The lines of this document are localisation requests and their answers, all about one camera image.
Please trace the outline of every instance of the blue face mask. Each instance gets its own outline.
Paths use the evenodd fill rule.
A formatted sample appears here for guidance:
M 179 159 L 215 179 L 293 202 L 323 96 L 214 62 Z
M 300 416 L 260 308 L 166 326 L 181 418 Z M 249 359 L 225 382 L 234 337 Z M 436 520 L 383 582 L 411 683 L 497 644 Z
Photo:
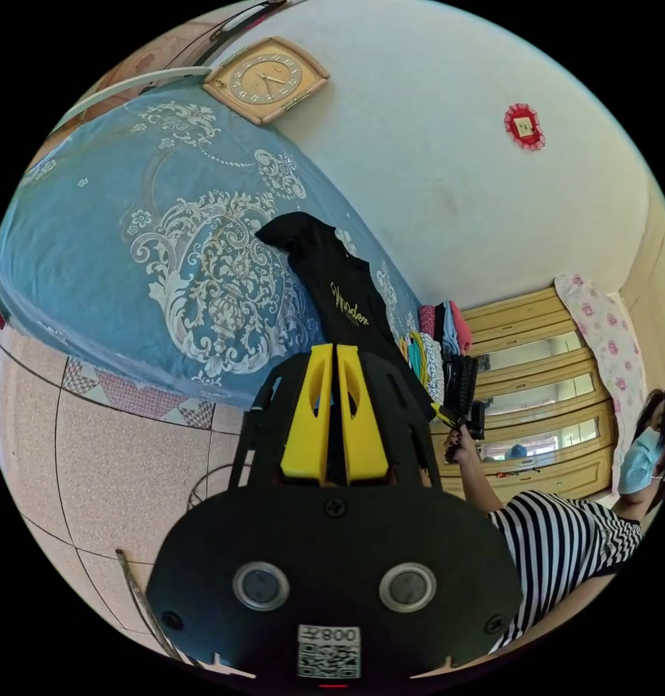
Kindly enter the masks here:
M 650 485 L 654 478 L 661 478 L 653 475 L 656 463 L 663 454 L 663 448 L 658 445 L 660 436 L 652 428 L 646 428 L 632 443 L 620 468 L 620 494 L 637 493 Z

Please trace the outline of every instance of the glass panel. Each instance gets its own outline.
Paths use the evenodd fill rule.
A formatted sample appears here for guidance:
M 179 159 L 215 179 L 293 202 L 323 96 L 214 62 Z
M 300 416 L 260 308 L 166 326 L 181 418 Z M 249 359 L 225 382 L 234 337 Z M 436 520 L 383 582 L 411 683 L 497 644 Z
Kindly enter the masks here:
M 563 450 L 575 444 L 588 442 L 598 437 L 598 419 L 591 418 L 574 426 L 552 430 L 537 435 L 528 435 L 515 440 L 503 442 L 485 442 L 480 447 L 484 461 L 519 460 L 534 455 Z
M 553 336 L 551 339 L 540 339 L 522 346 L 495 350 L 491 353 L 477 356 L 480 372 L 512 368 L 515 365 L 523 365 L 533 360 L 542 360 L 554 355 L 562 355 L 572 350 L 578 350 L 585 346 L 584 339 L 578 331 L 563 333 L 561 336 Z
M 502 413 L 515 413 L 524 411 L 527 408 L 547 406 L 559 403 L 583 394 L 590 394 L 593 391 L 593 377 L 590 373 L 571 377 L 554 384 L 544 384 L 533 389 L 523 391 L 512 391 L 510 394 L 499 394 L 490 397 L 485 402 L 485 415 L 499 415 Z

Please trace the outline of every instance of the striped shirt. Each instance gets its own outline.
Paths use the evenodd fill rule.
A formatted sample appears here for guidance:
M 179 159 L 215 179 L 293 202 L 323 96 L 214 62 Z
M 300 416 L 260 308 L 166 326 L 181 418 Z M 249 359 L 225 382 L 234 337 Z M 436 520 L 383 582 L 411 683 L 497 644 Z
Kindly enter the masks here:
M 525 491 L 489 514 L 521 579 L 523 602 L 494 652 L 519 638 L 589 578 L 616 573 L 642 540 L 640 524 L 584 500 Z

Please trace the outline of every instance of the woman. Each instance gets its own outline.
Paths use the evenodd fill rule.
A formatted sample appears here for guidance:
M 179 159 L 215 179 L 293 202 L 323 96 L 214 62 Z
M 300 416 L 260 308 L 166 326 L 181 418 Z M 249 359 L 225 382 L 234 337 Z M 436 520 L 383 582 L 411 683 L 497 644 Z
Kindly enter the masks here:
M 620 471 L 612 510 L 594 502 L 527 491 L 504 505 L 492 490 L 475 443 L 463 427 L 446 445 L 459 447 L 467 502 L 497 526 L 519 570 L 524 600 L 492 651 L 471 667 L 545 635 L 592 602 L 639 545 L 640 522 L 665 495 L 665 391 L 651 393 Z M 432 672 L 450 671 L 450 667 Z

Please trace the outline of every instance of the red decoration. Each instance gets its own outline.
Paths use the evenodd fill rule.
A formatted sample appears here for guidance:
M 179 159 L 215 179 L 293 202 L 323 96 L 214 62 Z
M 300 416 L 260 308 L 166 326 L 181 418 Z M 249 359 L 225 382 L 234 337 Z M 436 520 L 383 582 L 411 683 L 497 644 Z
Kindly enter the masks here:
M 504 117 L 506 132 L 513 142 L 524 150 L 540 150 L 545 147 L 545 134 L 540 119 L 528 104 L 513 104 Z

